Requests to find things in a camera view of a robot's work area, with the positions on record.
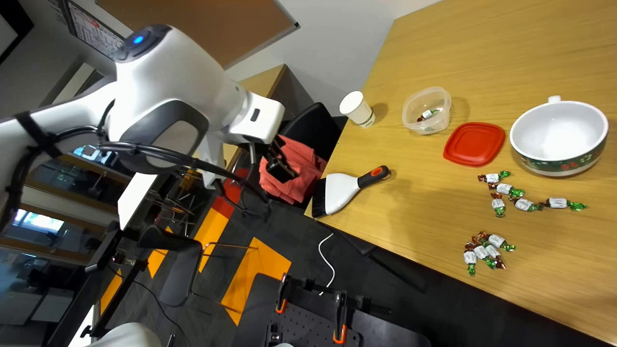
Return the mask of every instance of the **wooden table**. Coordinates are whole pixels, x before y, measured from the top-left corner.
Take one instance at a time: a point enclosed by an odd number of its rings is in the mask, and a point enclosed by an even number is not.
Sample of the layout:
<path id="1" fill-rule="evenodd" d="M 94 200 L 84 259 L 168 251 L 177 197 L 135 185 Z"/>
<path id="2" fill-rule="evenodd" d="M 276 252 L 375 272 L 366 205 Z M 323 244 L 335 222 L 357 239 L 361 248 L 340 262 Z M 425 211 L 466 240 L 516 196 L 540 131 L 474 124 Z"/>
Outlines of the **wooden table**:
<path id="1" fill-rule="evenodd" d="M 363 89 L 377 122 L 349 122 L 324 173 L 359 176 L 385 164 L 394 174 L 321 221 L 617 345 L 616 17 L 612 0 L 444 0 L 397 19 Z M 416 135 L 402 125 L 403 104 L 436 85 L 452 95 L 450 126 Z M 508 137 L 482 168 L 442 157 L 457 126 L 488 122 L 509 134 L 517 117 L 555 94 L 609 118 L 606 149 L 587 172 L 535 175 Z M 590 208 L 523 212 L 507 202 L 506 217 L 496 218 L 476 176 L 500 170 L 533 201 L 564 196 Z M 481 230 L 518 249 L 502 252 L 507 270 L 479 263 L 471 278 L 464 244 Z"/>
<path id="2" fill-rule="evenodd" d="M 283 77 L 285 70 L 287 70 L 287 65 L 279 65 L 270 70 L 251 76 L 245 80 L 241 80 L 238 84 L 240 84 L 244 89 L 259 96 L 270 98 L 281 80 L 281 77 Z M 223 157 L 225 158 L 225 167 L 227 169 L 230 169 L 233 166 L 233 163 L 239 153 L 240 151 L 237 146 L 229 143 L 223 143 Z"/>

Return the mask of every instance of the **hand brush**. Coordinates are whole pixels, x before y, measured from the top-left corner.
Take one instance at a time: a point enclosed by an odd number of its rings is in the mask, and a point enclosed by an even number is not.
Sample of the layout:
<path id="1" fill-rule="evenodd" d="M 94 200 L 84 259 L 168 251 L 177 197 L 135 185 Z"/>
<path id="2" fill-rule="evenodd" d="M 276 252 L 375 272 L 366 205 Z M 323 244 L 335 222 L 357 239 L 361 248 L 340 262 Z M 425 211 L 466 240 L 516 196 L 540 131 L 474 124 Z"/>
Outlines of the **hand brush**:
<path id="1" fill-rule="evenodd" d="M 344 173 L 331 173 L 317 181 L 313 195 L 313 218 L 330 215 L 342 209 L 362 188 L 377 183 L 390 175 L 382 165 L 371 172 L 353 177 Z"/>

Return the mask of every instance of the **ceramic bowl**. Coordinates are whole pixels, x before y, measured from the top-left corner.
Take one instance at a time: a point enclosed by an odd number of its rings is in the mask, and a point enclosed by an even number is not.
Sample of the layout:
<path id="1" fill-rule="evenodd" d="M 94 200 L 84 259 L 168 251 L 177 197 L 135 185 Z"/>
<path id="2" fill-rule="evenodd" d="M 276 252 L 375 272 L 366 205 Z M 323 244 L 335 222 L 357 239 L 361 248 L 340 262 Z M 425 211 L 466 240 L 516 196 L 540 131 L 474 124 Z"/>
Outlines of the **ceramic bowl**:
<path id="1" fill-rule="evenodd" d="M 546 176 L 569 176 L 592 167 L 604 149 L 606 116 L 594 106 L 551 96 L 518 117 L 510 143 L 521 162 Z"/>

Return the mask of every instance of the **wrapped candy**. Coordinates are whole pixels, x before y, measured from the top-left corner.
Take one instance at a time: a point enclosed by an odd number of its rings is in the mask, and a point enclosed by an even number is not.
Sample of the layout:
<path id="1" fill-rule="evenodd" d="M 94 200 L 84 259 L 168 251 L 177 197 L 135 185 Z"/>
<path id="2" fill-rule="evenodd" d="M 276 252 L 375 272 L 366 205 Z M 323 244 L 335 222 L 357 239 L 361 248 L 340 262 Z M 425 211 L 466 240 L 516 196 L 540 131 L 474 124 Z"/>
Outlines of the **wrapped candy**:
<path id="1" fill-rule="evenodd" d="M 512 187 L 511 185 L 507 185 L 506 183 L 499 183 L 498 185 L 496 185 L 495 183 L 489 183 L 488 185 L 490 190 L 496 189 L 497 192 L 500 194 L 509 195 L 510 201 L 516 198 L 522 198 L 523 195 L 525 195 L 524 190 L 515 189 L 514 187 Z"/>
<path id="2" fill-rule="evenodd" d="M 514 207 L 523 211 L 541 211 L 544 208 L 542 204 L 534 204 L 527 199 L 514 199 Z"/>
<path id="3" fill-rule="evenodd" d="M 487 175 L 478 175 L 478 181 L 486 183 L 497 183 L 504 178 L 510 176 L 510 171 L 501 171 L 499 173 L 489 173 Z"/>
<path id="4" fill-rule="evenodd" d="M 505 264 L 503 263 L 503 259 L 501 258 L 501 254 L 499 253 L 497 248 L 495 248 L 495 246 L 491 245 L 486 240 L 480 240 L 476 236 L 472 236 L 471 237 L 471 242 L 473 242 L 474 244 L 481 244 L 481 245 L 483 245 L 484 249 L 486 249 L 486 252 L 491 257 L 493 257 L 495 259 L 495 267 L 498 268 L 498 269 L 505 270 Z"/>
<path id="5" fill-rule="evenodd" d="M 422 115 L 418 117 L 417 121 L 418 122 L 422 122 L 423 120 L 427 120 L 429 118 L 431 118 L 433 116 L 433 114 L 443 110 L 443 107 L 437 107 L 434 110 L 426 110 L 424 112 L 422 112 Z"/>
<path id="6" fill-rule="evenodd" d="M 465 249 L 463 257 L 465 258 L 465 264 L 467 264 L 467 273 L 469 273 L 469 276 L 474 277 L 476 275 L 476 263 L 478 262 L 476 253 L 469 249 Z"/>
<path id="7" fill-rule="evenodd" d="M 512 252 L 516 249 L 515 245 L 508 245 L 504 238 L 497 234 L 487 234 L 485 232 L 479 232 L 478 238 L 482 241 L 486 241 L 497 248 L 504 249 L 508 252 Z"/>
<path id="8" fill-rule="evenodd" d="M 572 201 L 564 198 L 548 198 L 546 201 L 539 204 L 552 209 L 564 209 L 566 207 L 570 207 L 572 211 L 582 211 L 587 208 L 587 205 L 583 203 L 573 203 Z"/>
<path id="9" fill-rule="evenodd" d="M 491 196 L 493 197 L 491 206 L 493 207 L 493 210 L 495 210 L 496 216 L 499 218 L 504 217 L 505 204 L 503 203 L 503 200 L 501 200 L 502 195 L 499 193 L 491 193 Z"/>
<path id="10" fill-rule="evenodd" d="M 473 244 L 471 242 L 467 242 L 465 244 L 465 249 L 468 251 L 473 251 L 476 256 L 482 260 L 484 260 L 486 262 L 486 265 L 488 265 L 491 269 L 494 269 L 495 266 L 497 265 L 497 261 L 493 258 L 491 258 L 491 256 L 489 255 L 489 253 L 486 251 L 486 249 L 484 248 L 483 245 L 481 244 Z"/>

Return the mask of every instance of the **brush bristles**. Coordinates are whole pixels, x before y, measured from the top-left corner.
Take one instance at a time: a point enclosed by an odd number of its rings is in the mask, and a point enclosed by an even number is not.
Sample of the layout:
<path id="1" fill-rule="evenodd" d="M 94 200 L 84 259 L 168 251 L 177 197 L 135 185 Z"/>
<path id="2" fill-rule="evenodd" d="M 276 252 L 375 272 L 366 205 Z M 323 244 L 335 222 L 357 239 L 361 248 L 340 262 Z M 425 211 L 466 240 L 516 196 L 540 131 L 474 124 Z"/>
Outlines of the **brush bristles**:
<path id="1" fill-rule="evenodd" d="M 326 215 L 326 179 L 315 183 L 315 194 L 313 194 L 313 218 Z"/>

